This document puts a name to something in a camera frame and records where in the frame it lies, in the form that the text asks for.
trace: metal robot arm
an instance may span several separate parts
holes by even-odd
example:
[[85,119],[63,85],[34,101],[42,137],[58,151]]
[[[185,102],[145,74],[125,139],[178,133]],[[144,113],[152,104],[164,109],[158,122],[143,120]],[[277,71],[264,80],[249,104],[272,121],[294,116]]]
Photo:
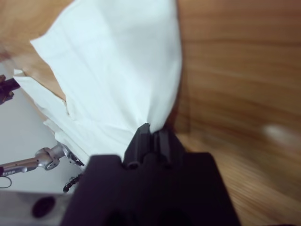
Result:
[[43,167],[45,170],[52,170],[60,163],[60,158],[67,156],[70,162],[83,165],[67,146],[58,144],[53,148],[44,147],[37,151],[34,158],[15,161],[0,165],[0,176],[9,176],[15,173],[25,173],[35,170],[37,167]]

